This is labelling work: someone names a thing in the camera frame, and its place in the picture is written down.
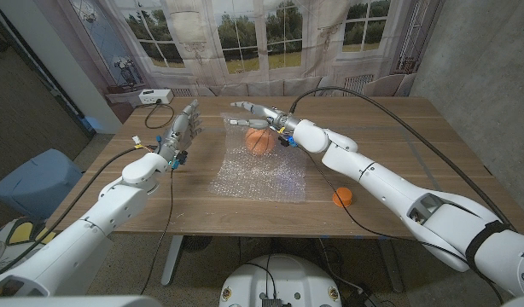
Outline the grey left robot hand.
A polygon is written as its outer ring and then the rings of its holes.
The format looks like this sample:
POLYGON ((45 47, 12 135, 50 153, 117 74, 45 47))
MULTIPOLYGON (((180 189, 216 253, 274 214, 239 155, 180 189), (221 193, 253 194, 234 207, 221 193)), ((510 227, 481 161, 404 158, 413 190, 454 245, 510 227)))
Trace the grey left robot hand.
POLYGON ((164 133, 159 155, 167 162, 171 162, 177 154, 185 151, 192 140, 201 133, 201 112, 198 110, 199 102, 194 99, 172 121, 172 125, 164 133))

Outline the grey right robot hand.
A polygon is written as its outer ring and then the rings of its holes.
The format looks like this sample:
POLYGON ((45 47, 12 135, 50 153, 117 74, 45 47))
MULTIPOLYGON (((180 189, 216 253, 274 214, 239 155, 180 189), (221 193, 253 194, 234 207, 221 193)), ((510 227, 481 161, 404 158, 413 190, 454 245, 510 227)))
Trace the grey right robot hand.
POLYGON ((260 119, 230 119, 230 125, 247 126, 256 130, 272 129, 278 133, 292 133, 300 123, 299 119, 281 110, 248 101, 232 102, 231 106, 244 108, 253 115, 259 116, 260 119))

